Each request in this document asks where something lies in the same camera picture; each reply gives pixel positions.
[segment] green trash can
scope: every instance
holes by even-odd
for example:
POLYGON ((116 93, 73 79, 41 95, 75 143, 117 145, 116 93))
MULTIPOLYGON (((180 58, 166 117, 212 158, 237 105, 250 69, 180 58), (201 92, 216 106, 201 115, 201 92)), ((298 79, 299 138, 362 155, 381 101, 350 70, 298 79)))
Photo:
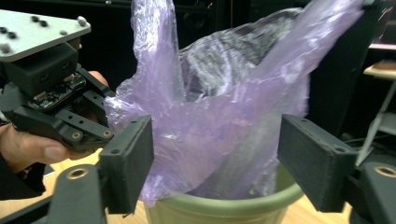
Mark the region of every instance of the green trash can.
POLYGON ((276 224, 287 208, 303 196, 289 172, 278 166, 276 193, 255 199, 215 200, 187 194, 156 202, 146 207, 149 224, 276 224))

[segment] wooden floor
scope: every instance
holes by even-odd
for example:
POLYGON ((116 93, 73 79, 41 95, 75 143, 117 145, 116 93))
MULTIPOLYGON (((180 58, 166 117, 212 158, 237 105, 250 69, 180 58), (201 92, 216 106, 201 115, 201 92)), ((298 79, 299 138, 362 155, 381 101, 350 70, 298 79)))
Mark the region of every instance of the wooden floor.
MULTIPOLYGON (((28 200, 15 200, 15 201, 2 201, 0 202, 0 218, 5 217, 9 214, 14 213, 22 209, 24 206, 37 202, 45 197, 48 197, 52 193, 53 186, 55 184, 56 176, 64 169, 83 163, 93 164, 97 161, 97 153, 90 157, 79 160, 79 161, 64 161, 58 164, 52 165, 55 170, 49 176, 45 177, 45 185, 47 186, 47 192, 39 198, 28 199, 28 200)), ((296 203, 292 204, 283 220, 283 224, 347 224, 348 216, 350 212, 350 206, 346 205, 344 213, 332 213, 323 214, 318 213, 312 206, 311 202, 306 197, 301 198, 296 203)), ((139 202, 135 214, 128 217, 122 217, 121 215, 108 215, 108 223, 122 224, 122 223, 133 223, 133 224, 147 224, 146 213, 144 205, 139 202)))

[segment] human hand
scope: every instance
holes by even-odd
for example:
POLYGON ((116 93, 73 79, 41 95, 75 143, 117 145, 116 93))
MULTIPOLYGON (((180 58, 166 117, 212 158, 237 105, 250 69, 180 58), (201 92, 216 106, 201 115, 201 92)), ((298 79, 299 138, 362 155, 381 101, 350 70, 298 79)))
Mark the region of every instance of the human hand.
MULTIPOLYGON (((90 73, 108 86, 107 81, 99 72, 90 71, 90 73)), ((18 132, 12 124, 0 127, 0 153, 14 173, 22 171, 35 162, 52 164, 66 159, 81 159, 91 154, 71 151, 60 142, 50 138, 18 132)))

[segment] trash bag liner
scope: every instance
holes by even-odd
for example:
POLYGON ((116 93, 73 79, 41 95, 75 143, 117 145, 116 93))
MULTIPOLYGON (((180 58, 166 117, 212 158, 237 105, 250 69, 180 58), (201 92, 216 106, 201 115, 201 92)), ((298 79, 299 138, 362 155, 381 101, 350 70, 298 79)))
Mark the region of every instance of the trash bag liner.
POLYGON ((243 199, 274 191, 282 114, 307 113, 309 73, 361 15, 316 0, 177 47, 172 0, 134 0, 136 73, 107 97, 110 128, 151 115, 155 159, 140 199, 243 199))

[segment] purple plastic bag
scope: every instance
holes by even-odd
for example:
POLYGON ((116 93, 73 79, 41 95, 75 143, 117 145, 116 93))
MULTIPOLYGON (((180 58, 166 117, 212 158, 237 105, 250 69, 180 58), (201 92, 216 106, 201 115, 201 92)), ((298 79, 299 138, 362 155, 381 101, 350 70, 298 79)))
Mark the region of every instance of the purple plastic bag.
MULTIPOLYGON (((290 31, 260 54, 263 59, 253 58, 256 62, 237 74, 243 67, 226 60, 236 52, 229 50, 219 50, 223 57, 214 57, 219 61, 186 68, 185 56, 205 54, 206 48, 198 40, 179 53, 172 0, 133 1, 137 71, 116 97, 106 98, 105 109, 115 133, 130 119, 152 116, 155 160, 141 200, 152 206, 192 190, 224 199, 272 193, 281 114, 306 114, 308 74, 360 16, 361 6, 361 0, 313 1, 290 31), (217 73, 197 75, 206 65, 217 73)), ((216 35, 206 45, 224 47, 216 35)))

